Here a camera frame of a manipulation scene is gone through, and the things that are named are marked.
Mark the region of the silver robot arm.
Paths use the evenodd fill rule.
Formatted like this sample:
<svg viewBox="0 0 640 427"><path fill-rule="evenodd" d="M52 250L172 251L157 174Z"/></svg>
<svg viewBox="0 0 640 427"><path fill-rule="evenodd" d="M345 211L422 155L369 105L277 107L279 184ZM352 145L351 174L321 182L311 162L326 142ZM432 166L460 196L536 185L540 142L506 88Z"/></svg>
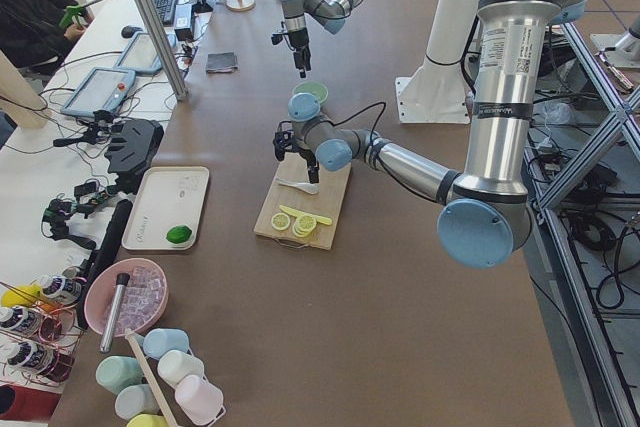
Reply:
<svg viewBox="0 0 640 427"><path fill-rule="evenodd" d="M279 0L283 20L281 28L271 35L271 42L277 45L285 41L293 53L295 69L301 78L311 70L311 51L305 15L317 21L324 29L337 34L345 20L363 0Z"/></svg>
<svg viewBox="0 0 640 427"><path fill-rule="evenodd" d="M439 0L433 30L459 34L481 22L465 167L446 168L381 137L338 128L308 93L292 96L295 152L329 171L359 159L410 192L438 203L437 233L447 253L475 268L503 263L527 240L532 218L520 169L547 28L579 18L586 0Z"/></svg>

